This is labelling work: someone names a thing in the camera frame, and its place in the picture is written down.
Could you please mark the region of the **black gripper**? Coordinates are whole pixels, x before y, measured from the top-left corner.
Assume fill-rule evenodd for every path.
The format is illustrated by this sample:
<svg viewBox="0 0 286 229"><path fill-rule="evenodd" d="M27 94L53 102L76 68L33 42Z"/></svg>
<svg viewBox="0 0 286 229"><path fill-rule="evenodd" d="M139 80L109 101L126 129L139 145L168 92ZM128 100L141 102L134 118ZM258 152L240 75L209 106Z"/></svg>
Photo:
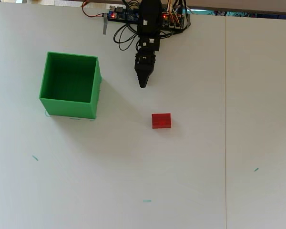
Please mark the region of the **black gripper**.
<svg viewBox="0 0 286 229"><path fill-rule="evenodd" d="M160 37L141 36L138 41L138 46L134 68L139 86L145 88L150 75L154 71L155 52L160 49Z"/></svg>

